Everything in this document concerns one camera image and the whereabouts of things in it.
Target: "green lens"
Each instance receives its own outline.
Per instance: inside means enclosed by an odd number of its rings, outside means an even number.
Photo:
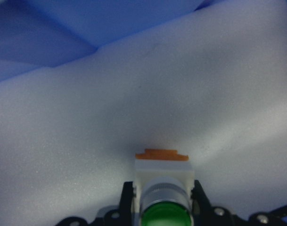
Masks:
[[[159,202],[143,213],[141,226],[191,226],[191,218],[182,206]]]

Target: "metal screw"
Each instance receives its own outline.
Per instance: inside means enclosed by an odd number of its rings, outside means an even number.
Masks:
[[[223,216],[225,214],[225,211],[222,208],[215,208],[214,213],[218,216]]]
[[[72,223],[69,224],[69,226],[79,226],[81,225],[78,221],[74,221]]]
[[[120,217],[120,214],[118,213],[118,212],[114,212],[114,213],[112,213],[112,215],[111,215],[111,218],[112,219],[117,219],[117,218],[119,218]]]
[[[257,217],[256,217],[256,219],[259,221],[259,222],[261,222],[262,224],[267,224],[267,223],[269,223],[269,219],[265,216],[265,215],[258,215]]]

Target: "black bracket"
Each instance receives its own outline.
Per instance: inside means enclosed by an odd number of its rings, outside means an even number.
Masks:
[[[117,209],[110,210],[103,218],[96,218],[88,224],[83,218],[70,217],[56,226],[132,226],[133,182],[125,182]],[[200,182],[195,180],[191,193],[193,219],[195,226],[287,226],[281,217],[285,216],[287,206],[272,212],[258,212],[250,216],[248,221],[233,215],[220,206],[212,206]]]

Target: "foam surface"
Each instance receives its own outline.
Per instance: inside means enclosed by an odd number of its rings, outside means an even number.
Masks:
[[[211,202],[287,204],[287,3],[231,0],[0,83],[0,226],[92,221],[144,148],[188,154]]]

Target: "orange block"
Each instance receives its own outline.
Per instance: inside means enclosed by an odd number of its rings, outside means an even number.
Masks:
[[[143,154],[136,154],[136,159],[188,161],[188,155],[178,154],[177,150],[145,149]]]

